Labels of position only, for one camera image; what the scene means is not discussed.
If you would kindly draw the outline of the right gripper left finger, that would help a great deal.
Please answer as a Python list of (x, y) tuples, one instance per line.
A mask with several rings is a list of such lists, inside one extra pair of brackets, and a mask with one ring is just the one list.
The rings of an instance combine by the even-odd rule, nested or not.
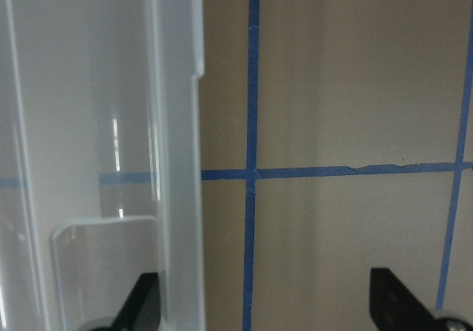
[(111, 330), (155, 331), (161, 319), (158, 273), (142, 273), (126, 299)]

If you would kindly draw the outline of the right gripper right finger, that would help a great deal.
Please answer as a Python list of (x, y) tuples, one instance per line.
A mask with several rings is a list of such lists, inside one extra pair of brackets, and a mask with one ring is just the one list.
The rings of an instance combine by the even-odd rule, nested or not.
[(370, 317), (377, 330), (440, 330), (433, 314), (385, 267), (370, 270)]

